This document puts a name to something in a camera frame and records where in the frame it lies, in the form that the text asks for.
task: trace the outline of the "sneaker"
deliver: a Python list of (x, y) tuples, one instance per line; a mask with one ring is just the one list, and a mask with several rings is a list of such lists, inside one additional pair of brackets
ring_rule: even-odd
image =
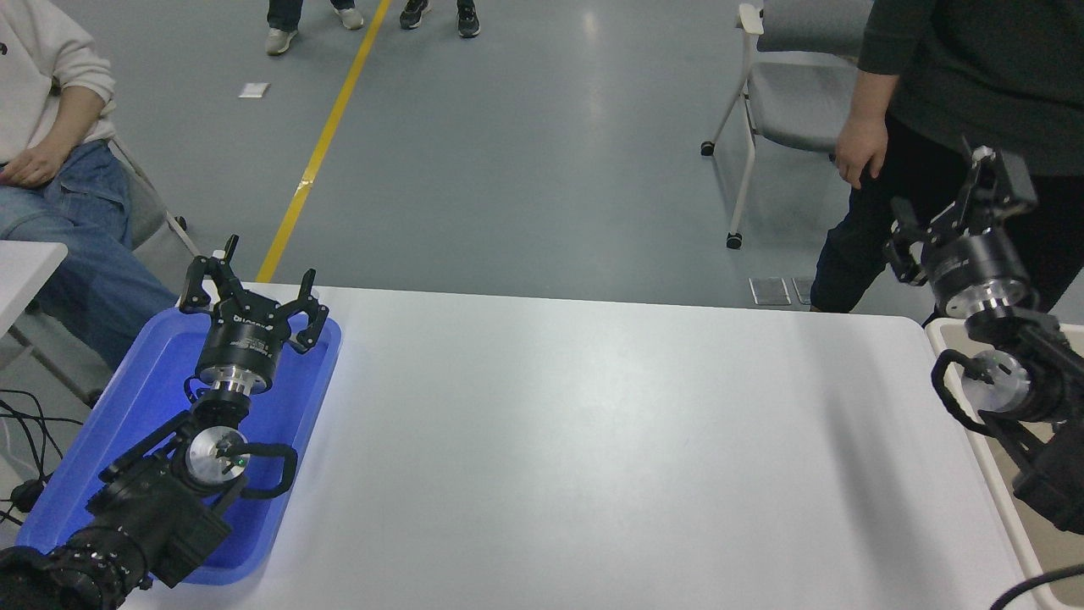
[(365, 25), (365, 17), (361, 16), (361, 11), (353, 7), (335, 9), (335, 12), (338, 14), (339, 21), (343, 22), (343, 27), (347, 29), (361, 29), (361, 26)]
[(399, 25), (403, 29), (414, 29), (422, 23), (422, 15), (429, 12), (429, 0), (406, 0), (406, 7), (399, 13)]
[(297, 36), (297, 30), (294, 31), (283, 31), (281, 29), (271, 28), (268, 34), (268, 40), (263, 43), (263, 50), (268, 52), (269, 55), (281, 55), (289, 49), (289, 41)]
[(475, 12), (474, 4), (460, 4), (460, 37), (474, 38), (481, 31), (481, 24), (478, 23), (478, 13)]

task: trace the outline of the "white tray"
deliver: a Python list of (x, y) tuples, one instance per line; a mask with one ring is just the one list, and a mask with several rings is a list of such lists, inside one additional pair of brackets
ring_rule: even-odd
[[(1069, 338), (1069, 343), (1076, 353), (1084, 353), (1084, 327), (1062, 325), (1061, 332)], [(953, 349), (973, 356), (991, 349), (986, 345), (968, 339), (963, 321), (934, 321), (926, 328), (926, 335), (937, 353)], [(953, 367), (945, 376), (946, 385), (960, 406), (968, 415), (976, 417), (975, 410), (964, 399), (959, 379), (958, 367)], [(1049, 426), (1036, 427), (1033, 431), (1044, 441), (1049, 437)], [(1008, 530), (1024, 574), (1030, 579), (1066, 566), (1084, 563), (1084, 536), (1058, 530), (1012, 496), (1012, 478), (1018, 469), (1001, 445), (980, 434), (969, 433), (968, 440), (986, 477), (990, 492)], [(1077, 576), (1049, 586), (1041, 586), (1033, 589), (1032, 594), (1043, 610), (1084, 609), (1084, 577)]]

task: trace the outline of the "white table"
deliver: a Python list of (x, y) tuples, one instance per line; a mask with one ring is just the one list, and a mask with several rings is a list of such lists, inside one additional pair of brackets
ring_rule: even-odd
[(63, 243), (0, 239), (0, 328), (4, 333), (65, 256)]
[(1022, 580), (909, 321), (321, 299), (344, 345), (269, 560), (126, 609), (966, 610)]

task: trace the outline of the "robotic arm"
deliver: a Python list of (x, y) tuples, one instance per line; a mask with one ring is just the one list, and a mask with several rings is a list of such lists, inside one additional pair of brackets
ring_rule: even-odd
[[(175, 416), (117, 458), (99, 478), (105, 484), (87, 504), (93, 520), (47, 555), (28, 547), (0, 551), (0, 607), (5, 610), (113, 610), (151, 574), (173, 587), (230, 535), (222, 519), (238, 497), (270, 499), (291, 489), (297, 452), (251, 443), (237, 430), (249, 399), (271, 388), (283, 345), (308, 352), (327, 320), (312, 295), (309, 269), (296, 299), (279, 302), (245, 289), (230, 269), (232, 235), (222, 258), (196, 257), (189, 267), (180, 310), (211, 317), (193, 378), (207, 385), (192, 408)], [(219, 300), (203, 280), (210, 277)], [(289, 319), (308, 315), (293, 335)], [(253, 458), (283, 460), (278, 485), (248, 488)]]
[[(945, 407), (1005, 449), (1020, 469), (1016, 497), (1058, 529), (1084, 534), (1084, 359), (1057, 320), (1033, 310), (1037, 294), (1003, 228), (1036, 205), (1023, 160), (982, 146), (956, 200), (928, 226), (908, 202), (892, 202), (896, 224), (885, 254), (896, 278), (929, 281), (938, 310), (965, 319), (968, 337), (994, 348), (973, 359), (953, 350), (938, 358), (932, 381)], [(964, 393), (981, 421), (945, 388), (953, 364), (964, 368)], [(1020, 423), (1049, 425), (1053, 437), (1044, 442)]]

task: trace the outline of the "person's hand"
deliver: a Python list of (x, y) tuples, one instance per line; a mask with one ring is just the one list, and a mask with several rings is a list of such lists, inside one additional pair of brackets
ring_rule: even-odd
[(0, 184), (24, 189), (40, 186), (56, 177), (68, 154), (70, 151), (63, 146), (46, 143), (26, 148), (0, 171)]
[(868, 165), (869, 176), (876, 179), (885, 165), (887, 150), (888, 128), (883, 117), (848, 117), (836, 140), (839, 177), (855, 189), (862, 189), (862, 170)]

